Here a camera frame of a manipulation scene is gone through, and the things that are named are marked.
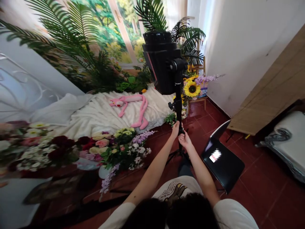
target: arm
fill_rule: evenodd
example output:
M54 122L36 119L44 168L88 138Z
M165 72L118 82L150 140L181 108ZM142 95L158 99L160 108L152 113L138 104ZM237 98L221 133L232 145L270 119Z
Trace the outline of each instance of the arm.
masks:
M173 146L173 142L178 135L178 131L179 122L176 122L173 126L171 136L146 170L137 187L127 197L124 203L131 202L135 205L138 205L143 199L146 199L152 195L152 192L155 190L159 183L160 177L168 159L168 155Z
M179 135L179 142L181 145L186 148L188 155L190 157L192 166L195 170L195 174L199 183L199 186L202 189L203 195L209 200L212 207L220 201L220 197L218 195L218 191L215 187L214 181L211 177L211 174L205 164L203 163L202 159L196 152L195 147L193 146L191 139L189 138L187 132L184 134Z

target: stuffed toy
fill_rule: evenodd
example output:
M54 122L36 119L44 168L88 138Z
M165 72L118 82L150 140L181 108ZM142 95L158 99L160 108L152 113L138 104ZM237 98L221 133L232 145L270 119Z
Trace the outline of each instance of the stuffed toy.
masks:
M112 101L112 103L110 103L110 106L123 107L123 109L119 113L119 117L122 117L125 113L124 111L125 111L126 107L128 106L129 102L135 102L135 101L141 101L141 100L143 102L142 102L141 108L140 108L139 120L137 122L135 122L134 124L132 124L131 127L133 127L133 128L140 127L140 129L142 130L148 125L148 121L144 117L144 112L147 108L148 101L144 95L137 94L137 95L131 95L131 96L121 96L118 99L111 99L110 101Z

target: dark hair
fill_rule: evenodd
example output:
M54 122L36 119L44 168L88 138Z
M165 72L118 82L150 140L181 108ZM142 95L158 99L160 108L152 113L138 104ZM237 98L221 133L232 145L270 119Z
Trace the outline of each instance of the dark hair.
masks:
M169 229L219 229L213 208L199 193L177 199L171 207L156 198L145 199L130 214L122 229L164 229L166 223Z

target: white metal headboard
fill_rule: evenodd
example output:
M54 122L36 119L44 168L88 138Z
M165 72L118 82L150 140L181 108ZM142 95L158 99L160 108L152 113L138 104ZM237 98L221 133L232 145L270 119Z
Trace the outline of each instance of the white metal headboard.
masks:
M62 97L0 53L0 122L25 120Z

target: plywood panel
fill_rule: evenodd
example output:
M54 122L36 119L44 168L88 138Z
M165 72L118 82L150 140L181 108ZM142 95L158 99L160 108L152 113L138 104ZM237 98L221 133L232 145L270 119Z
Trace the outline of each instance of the plywood panel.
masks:
M231 119L229 129L255 135L297 99L305 98L305 25Z

